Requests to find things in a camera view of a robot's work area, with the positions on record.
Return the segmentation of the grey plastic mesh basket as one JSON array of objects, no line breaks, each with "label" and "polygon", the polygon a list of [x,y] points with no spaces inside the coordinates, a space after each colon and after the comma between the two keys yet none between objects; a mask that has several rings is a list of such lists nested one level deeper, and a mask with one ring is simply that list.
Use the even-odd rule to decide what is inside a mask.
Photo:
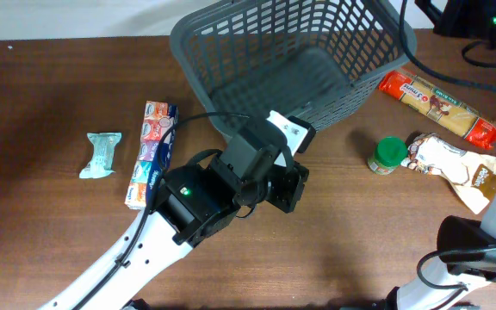
[{"label": "grey plastic mesh basket", "polygon": [[219,1],[179,20],[170,48],[226,139],[277,111],[323,130],[357,112],[417,46],[385,0]]}]

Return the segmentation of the green lidded jar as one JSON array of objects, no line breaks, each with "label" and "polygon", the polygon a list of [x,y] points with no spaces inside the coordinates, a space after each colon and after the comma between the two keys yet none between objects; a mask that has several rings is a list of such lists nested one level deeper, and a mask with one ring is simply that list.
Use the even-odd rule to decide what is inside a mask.
[{"label": "green lidded jar", "polygon": [[368,158],[368,167],[378,175],[389,175],[407,157],[407,146],[403,140],[394,136],[381,139]]}]

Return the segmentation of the beige Pantree snack bag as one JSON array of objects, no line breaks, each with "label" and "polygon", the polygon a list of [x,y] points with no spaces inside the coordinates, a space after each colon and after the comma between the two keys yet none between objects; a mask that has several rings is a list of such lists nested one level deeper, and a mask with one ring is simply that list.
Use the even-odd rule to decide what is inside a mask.
[{"label": "beige Pantree snack bag", "polygon": [[454,147],[435,133],[417,136],[401,165],[445,178],[474,214],[485,209],[496,195],[496,157]]}]

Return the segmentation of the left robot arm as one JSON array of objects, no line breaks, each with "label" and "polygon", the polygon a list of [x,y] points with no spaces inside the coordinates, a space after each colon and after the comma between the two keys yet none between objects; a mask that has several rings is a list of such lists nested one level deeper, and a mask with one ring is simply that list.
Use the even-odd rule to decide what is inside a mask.
[{"label": "left robot arm", "polygon": [[294,211],[309,171],[295,162],[312,142],[314,127],[275,111],[247,116],[226,149],[198,152],[174,170],[149,176],[147,204],[132,225],[45,309],[140,308],[133,297],[156,275],[202,241],[268,202]]}]

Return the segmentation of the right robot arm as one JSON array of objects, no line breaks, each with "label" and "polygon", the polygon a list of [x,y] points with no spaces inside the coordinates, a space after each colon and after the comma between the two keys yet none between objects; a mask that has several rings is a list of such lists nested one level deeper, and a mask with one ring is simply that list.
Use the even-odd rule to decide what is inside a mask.
[{"label": "right robot arm", "polygon": [[[449,1],[438,9],[429,1],[418,7],[436,34],[471,38],[496,46],[496,1]],[[469,293],[496,282],[496,196],[482,220],[447,217],[437,235],[437,250],[417,264],[416,278],[394,288],[386,309],[448,309]]]}]

